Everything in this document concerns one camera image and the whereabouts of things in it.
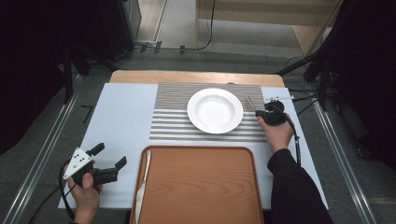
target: wooden tray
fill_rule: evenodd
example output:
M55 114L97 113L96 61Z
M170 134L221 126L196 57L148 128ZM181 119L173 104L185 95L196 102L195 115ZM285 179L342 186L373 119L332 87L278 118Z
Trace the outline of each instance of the wooden tray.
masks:
M151 150L139 224L257 224L262 205L253 155L245 147L147 147ZM134 221L134 207L130 223Z

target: black jacket sleeve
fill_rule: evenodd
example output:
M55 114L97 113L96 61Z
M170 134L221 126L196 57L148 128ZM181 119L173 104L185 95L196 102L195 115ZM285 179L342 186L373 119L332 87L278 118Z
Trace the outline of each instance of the black jacket sleeve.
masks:
M268 161L268 169L274 175L271 199L274 224L332 223L317 186L288 149L277 151Z

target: striped mat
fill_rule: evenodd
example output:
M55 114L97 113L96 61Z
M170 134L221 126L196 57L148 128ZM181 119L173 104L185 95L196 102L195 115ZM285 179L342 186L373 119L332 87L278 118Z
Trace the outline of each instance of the striped mat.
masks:
M205 133L196 128L187 115L187 104L198 91L219 88L234 94L244 107L241 123L228 133ZM253 109L246 96L249 96L257 109L263 109L262 88L256 85L172 83L158 85L149 140L184 142L241 142L263 143L264 132L257 124Z

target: hand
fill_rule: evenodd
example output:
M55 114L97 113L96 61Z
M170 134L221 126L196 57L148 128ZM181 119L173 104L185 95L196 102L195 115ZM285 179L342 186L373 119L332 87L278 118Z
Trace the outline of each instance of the hand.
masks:
M76 185L72 177L67 179L68 187L76 201L77 210L74 222L78 224L92 223L96 212L99 209L99 192L103 190L103 185L93 188L93 176L87 173L82 177L82 187Z
M257 121L265 131L267 142L273 153L282 148L288 148L290 139L293 137L293 129L287 122L277 126L271 126L265 123L264 119L260 116L257 117Z

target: butter knife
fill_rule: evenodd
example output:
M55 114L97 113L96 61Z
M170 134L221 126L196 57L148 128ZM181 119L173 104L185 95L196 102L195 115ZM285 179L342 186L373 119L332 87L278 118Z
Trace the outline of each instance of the butter knife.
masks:
M136 224L139 224L140 211L142 209L142 204L143 204L143 196L145 195L146 180L148 178L149 163L151 161L151 150L147 150L146 154L147 154L147 159L146 159L145 176L143 177L143 182L142 185L140 186L140 189L136 193L136 208L134 209L134 222Z

